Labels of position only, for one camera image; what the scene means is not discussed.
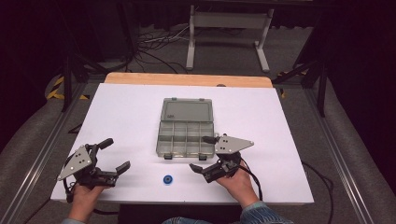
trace white table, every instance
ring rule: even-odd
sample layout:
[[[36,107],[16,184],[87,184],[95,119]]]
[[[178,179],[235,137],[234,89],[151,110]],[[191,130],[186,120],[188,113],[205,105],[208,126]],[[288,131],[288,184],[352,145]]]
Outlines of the white table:
[[[131,168],[120,176],[117,186],[107,189],[99,200],[112,203],[234,204],[216,182],[207,184],[189,163],[207,167],[217,157],[174,158],[166,161],[156,154],[163,98],[207,98],[213,101],[215,132],[254,141],[242,150],[252,172],[262,184],[266,203],[312,203],[303,166],[290,134],[276,90],[272,88],[219,88],[101,84],[93,98],[72,154],[80,145],[97,144],[111,137],[114,144],[98,152],[97,167],[115,171],[125,161]],[[171,175],[171,185],[163,178]],[[58,182],[51,199],[64,201],[64,186]]]

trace human hand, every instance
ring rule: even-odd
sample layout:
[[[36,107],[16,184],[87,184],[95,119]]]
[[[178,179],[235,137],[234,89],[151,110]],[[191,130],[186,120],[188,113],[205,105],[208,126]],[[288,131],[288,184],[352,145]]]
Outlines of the human hand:
[[[69,218],[87,223],[91,213],[96,206],[97,199],[104,189],[108,187],[96,186],[89,189],[76,184],[73,191],[73,205],[69,213]]]
[[[247,168],[243,161],[240,165]],[[217,182],[228,190],[242,208],[259,201],[251,186],[250,175],[242,169],[238,169],[232,177],[225,176],[217,179]]]

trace wrist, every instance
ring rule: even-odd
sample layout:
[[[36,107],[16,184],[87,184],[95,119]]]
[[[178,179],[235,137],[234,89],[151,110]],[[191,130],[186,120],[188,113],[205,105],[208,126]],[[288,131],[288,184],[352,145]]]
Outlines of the wrist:
[[[78,208],[73,206],[70,210],[68,218],[74,219],[76,221],[80,221],[83,223],[88,223],[92,212],[87,212],[84,208]]]
[[[242,209],[244,209],[249,205],[258,202],[259,198],[257,197],[256,193],[250,192],[249,194],[244,195],[244,197],[240,198],[237,201],[241,205]]]

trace plastic organizer box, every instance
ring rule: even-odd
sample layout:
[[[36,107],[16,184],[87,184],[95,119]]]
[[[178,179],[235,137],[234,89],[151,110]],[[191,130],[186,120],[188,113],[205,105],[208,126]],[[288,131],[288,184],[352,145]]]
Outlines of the plastic organizer box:
[[[212,158],[215,146],[203,142],[202,136],[214,136],[211,100],[163,99],[157,141],[159,157],[193,157],[201,161]]]

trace blue bottle cap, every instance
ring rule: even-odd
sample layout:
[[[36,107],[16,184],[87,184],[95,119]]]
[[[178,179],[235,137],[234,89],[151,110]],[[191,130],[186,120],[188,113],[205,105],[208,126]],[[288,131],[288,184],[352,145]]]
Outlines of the blue bottle cap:
[[[163,177],[163,183],[166,185],[171,184],[173,181],[173,177],[171,175],[166,175]]]

